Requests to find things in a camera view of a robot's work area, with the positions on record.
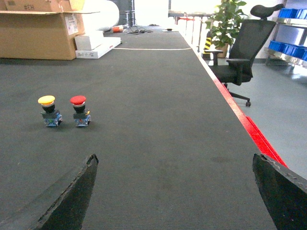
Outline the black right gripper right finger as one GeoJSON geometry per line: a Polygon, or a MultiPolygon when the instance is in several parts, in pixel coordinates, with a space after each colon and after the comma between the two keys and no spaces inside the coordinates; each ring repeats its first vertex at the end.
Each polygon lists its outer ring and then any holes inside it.
{"type": "Polygon", "coordinates": [[[307,228],[307,180],[264,154],[252,169],[261,198],[278,230],[307,228]]]}

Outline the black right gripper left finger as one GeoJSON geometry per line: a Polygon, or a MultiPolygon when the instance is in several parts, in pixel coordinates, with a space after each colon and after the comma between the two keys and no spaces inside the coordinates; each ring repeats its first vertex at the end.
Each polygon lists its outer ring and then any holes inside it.
{"type": "Polygon", "coordinates": [[[95,154],[74,167],[28,205],[0,223],[2,230],[80,230],[99,160],[95,154]]]}

